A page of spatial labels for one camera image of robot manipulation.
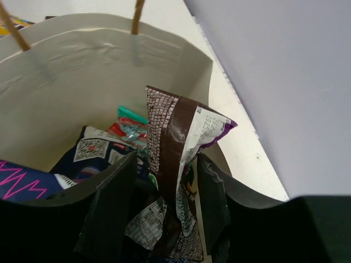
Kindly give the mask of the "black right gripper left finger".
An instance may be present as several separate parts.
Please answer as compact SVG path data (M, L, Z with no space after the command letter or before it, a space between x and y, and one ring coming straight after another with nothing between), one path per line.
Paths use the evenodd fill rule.
M48 199L1 201L1 262L119 262L136 175L130 153Z

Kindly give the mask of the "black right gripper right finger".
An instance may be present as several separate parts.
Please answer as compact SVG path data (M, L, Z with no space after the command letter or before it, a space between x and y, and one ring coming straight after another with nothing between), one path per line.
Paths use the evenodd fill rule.
M197 178L207 254L213 262L350 262L350 197L283 202L222 171L206 155Z

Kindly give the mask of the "dark purple nut snack bag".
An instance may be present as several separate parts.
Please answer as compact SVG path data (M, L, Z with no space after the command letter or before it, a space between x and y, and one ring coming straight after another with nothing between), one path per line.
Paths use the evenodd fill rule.
M131 142L84 126L74 147L48 173L2 160L1 199L15 203L48 199L103 172L135 151L137 147Z

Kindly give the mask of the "teal Fox's candy bag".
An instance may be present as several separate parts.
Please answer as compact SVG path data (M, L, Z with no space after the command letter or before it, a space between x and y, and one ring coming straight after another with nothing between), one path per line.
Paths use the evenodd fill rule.
M107 132L136 148L147 147L148 120L124 106L118 107L117 121Z

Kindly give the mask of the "brown Hershey's chocolate bar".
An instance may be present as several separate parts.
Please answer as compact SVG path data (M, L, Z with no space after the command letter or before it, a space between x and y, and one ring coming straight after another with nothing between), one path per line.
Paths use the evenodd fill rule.
M127 224L128 238L155 256L202 262L189 164L226 136L236 122L189 98L146 86L149 180L157 191Z

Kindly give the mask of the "yellow M&M's packet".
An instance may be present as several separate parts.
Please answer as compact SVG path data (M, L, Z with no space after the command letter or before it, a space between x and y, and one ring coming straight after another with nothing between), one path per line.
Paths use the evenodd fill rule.
M21 30L22 28L26 28L35 24L34 22L30 22L12 15L10 16L10 19L17 30ZM0 37L3 38L9 34L10 32L8 31L8 28L6 27L5 23L1 19Z

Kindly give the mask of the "beige paper bag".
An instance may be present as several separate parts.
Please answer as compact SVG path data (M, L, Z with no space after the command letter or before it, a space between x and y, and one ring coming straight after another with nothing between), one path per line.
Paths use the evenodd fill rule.
M57 16L1 39L1 159L49 171L85 125L106 130L145 86L209 103L213 61L187 39L123 16Z

